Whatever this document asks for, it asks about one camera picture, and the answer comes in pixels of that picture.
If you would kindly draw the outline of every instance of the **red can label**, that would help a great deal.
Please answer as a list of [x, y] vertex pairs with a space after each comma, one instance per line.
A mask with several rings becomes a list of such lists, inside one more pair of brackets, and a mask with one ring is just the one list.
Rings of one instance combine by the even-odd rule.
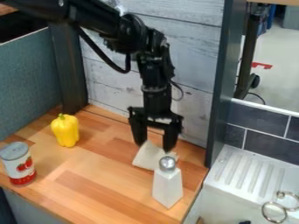
[[29, 151], [20, 158], [14, 160], [3, 160], [3, 164], [10, 182], [14, 185], [25, 185], [36, 177], [33, 161]]

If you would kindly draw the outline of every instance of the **bell pepper stem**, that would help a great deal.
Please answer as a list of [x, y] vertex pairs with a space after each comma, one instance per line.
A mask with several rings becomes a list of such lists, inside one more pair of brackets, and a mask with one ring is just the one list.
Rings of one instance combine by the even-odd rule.
[[65, 118], [65, 116], [63, 115], [63, 114], [59, 114], [59, 118], [61, 119], [61, 120], [65, 120], [66, 118]]

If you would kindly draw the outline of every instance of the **white wood panel wall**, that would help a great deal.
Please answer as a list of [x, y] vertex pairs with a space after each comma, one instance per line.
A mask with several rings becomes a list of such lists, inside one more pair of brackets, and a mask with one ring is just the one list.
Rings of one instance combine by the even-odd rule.
[[[175, 81], [184, 90], [182, 101], [173, 101], [172, 110], [184, 116], [182, 138], [206, 146], [212, 105], [212, 90], [219, 51], [223, 0], [121, 0], [137, 13], [147, 26], [164, 32], [170, 43], [171, 59], [176, 67]], [[110, 52], [95, 32], [89, 36], [118, 65], [124, 56]], [[81, 40], [87, 75], [89, 101], [94, 105], [127, 115], [128, 106], [142, 106], [142, 92], [136, 63], [132, 71], [121, 74], [107, 66]], [[174, 89], [174, 97], [179, 92]]]

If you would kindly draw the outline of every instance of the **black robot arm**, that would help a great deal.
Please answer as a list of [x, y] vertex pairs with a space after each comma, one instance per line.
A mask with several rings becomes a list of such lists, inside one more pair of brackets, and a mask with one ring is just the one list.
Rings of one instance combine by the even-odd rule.
[[[170, 60], [170, 46], [161, 32], [149, 28], [134, 14], [121, 17], [118, 10], [99, 0], [0, 0], [0, 3], [54, 23], [70, 24], [109, 66], [120, 73], [130, 71], [130, 55], [134, 54], [143, 80], [143, 107], [129, 108], [135, 142], [141, 145], [147, 140], [147, 127], [150, 126], [164, 130], [163, 149], [166, 152], [176, 145], [177, 136], [182, 132], [183, 117], [170, 110], [171, 84], [176, 85], [171, 80], [174, 66]], [[117, 66], [81, 27], [98, 32], [110, 50], [125, 54], [125, 68]]]

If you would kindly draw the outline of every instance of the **wooden countertop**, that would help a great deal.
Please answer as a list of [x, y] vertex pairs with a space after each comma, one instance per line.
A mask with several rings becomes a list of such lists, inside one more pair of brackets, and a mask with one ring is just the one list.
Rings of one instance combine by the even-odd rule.
[[10, 6], [6, 6], [5, 4], [0, 3], [0, 17], [6, 14], [12, 13], [16, 11], [16, 9], [11, 8]]
[[[87, 106], [76, 115], [80, 141], [67, 149], [49, 127], [58, 113], [53, 109], [0, 143], [27, 142], [38, 172], [30, 185], [15, 187], [0, 165], [0, 186], [72, 223], [171, 224], [184, 218], [207, 173], [205, 150], [178, 141], [184, 197], [167, 210], [150, 196], [153, 172], [131, 165], [138, 148], [125, 117]], [[162, 141], [153, 131], [149, 138]]]
[[282, 5], [293, 5], [298, 6], [299, 0], [247, 0], [251, 3], [259, 3], [259, 4], [282, 4]]

